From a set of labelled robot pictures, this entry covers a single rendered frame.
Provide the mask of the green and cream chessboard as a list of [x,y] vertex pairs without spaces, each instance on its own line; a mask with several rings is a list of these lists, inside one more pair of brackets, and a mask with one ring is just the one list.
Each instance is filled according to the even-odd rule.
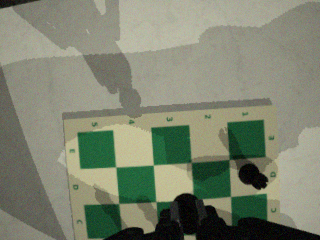
[[[280,224],[276,105],[67,119],[64,132],[75,240],[153,232],[182,193],[229,226]],[[245,164],[267,176],[266,189],[240,181]]]

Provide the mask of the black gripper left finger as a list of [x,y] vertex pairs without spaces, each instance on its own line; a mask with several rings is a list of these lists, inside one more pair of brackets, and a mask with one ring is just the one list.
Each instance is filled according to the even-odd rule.
[[170,202],[170,209],[160,212],[155,231],[144,234],[142,228],[130,227],[103,240],[184,240],[180,201]]

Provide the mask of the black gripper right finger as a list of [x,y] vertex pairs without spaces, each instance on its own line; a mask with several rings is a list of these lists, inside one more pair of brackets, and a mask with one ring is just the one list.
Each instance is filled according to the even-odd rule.
[[255,217],[242,218],[238,226],[229,226],[218,217],[215,207],[204,206],[202,199],[193,200],[193,211],[197,240],[320,240],[320,235]]

